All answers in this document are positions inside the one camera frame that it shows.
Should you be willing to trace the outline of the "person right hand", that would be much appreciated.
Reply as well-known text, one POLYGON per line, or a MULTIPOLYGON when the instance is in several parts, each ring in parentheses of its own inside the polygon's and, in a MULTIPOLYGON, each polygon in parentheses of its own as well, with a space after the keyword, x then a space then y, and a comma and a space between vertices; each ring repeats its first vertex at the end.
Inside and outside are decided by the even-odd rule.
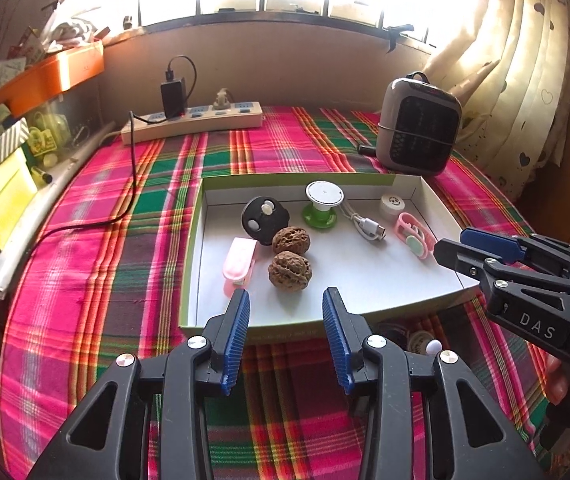
POLYGON ((546 356, 546 396, 550 403, 558 404, 568 393, 570 372, 562 370, 562 361, 551 354, 546 356))

